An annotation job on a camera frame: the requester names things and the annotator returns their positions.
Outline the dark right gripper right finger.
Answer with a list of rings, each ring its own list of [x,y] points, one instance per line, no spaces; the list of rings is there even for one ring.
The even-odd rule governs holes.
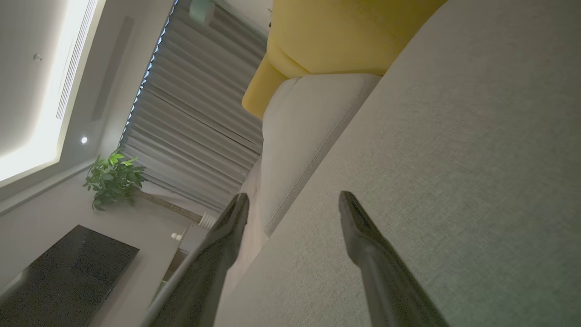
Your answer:
[[[342,191],[339,209],[347,255],[361,271],[372,325],[446,327],[440,311],[356,196]]]

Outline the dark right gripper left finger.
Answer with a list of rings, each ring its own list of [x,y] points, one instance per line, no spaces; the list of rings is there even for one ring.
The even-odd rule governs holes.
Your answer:
[[[212,327],[228,269],[238,258],[250,200],[237,194],[155,297],[149,327]]]

